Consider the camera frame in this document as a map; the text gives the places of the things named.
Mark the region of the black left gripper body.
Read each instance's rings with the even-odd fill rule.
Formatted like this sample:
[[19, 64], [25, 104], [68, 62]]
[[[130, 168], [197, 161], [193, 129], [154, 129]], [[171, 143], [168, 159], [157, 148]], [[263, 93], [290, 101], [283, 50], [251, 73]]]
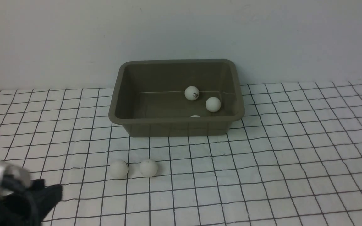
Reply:
[[40, 226], [45, 217], [62, 201], [63, 185], [46, 186], [44, 179], [31, 181], [29, 188], [12, 176], [3, 185], [13, 189], [0, 196], [0, 226]]

